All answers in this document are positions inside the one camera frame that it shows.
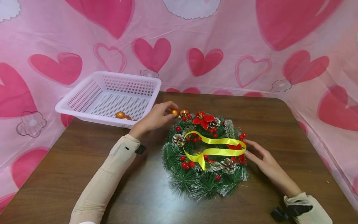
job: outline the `orange christmas ball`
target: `orange christmas ball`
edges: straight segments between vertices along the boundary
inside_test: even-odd
[[[180,112],[179,112],[180,116],[186,116],[186,115],[188,115],[189,113],[190,113],[190,112],[189,112],[189,110],[188,110],[187,108],[183,108],[183,109],[181,109]]]
[[[123,118],[126,114],[123,111],[119,111],[116,113],[116,118]]]
[[[175,114],[176,116],[179,116],[179,111],[177,110],[177,109],[172,109],[171,111],[170,111],[170,113],[171,114]]]
[[[123,120],[132,120],[132,118],[130,116],[124,115],[122,117]]]

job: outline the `wooden table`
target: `wooden table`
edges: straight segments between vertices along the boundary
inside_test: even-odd
[[[302,190],[313,195],[334,223],[358,223],[358,216],[301,130],[278,99],[160,93],[181,108],[230,118],[277,159]],[[72,208],[116,141],[128,129],[74,119],[0,215],[3,224],[68,223]],[[162,166],[168,127],[148,133],[107,207],[102,223],[275,223],[272,209],[282,195],[249,163],[249,180],[233,197],[196,203],[172,193]]]

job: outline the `christmas wreath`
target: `christmas wreath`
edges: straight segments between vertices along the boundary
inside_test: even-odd
[[[197,201],[233,195],[237,184],[248,179],[242,142],[246,134],[235,129],[232,120],[202,111],[194,115],[188,109],[174,109],[172,113],[180,122],[170,129],[162,148],[171,188]]]

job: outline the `red poinsettia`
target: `red poinsettia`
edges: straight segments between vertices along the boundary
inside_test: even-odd
[[[233,149],[233,150],[241,150],[242,149],[242,146],[240,144],[238,144],[237,146],[233,146],[233,145],[227,145],[227,147],[229,147],[229,149]],[[245,155],[242,154],[242,155],[239,155],[239,163],[241,164],[247,164],[247,161],[245,160]],[[232,156],[231,159],[237,163],[237,160],[236,160],[236,157],[235,156]]]
[[[194,124],[201,124],[202,127],[207,130],[209,128],[209,122],[215,120],[215,117],[212,115],[208,115],[203,111],[197,113],[196,118],[193,120]]]

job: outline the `white plastic basket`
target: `white plastic basket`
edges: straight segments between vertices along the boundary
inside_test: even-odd
[[[97,71],[82,80],[55,110],[84,121],[131,129],[153,107],[161,80],[151,77]],[[123,111],[133,120],[115,117]]]

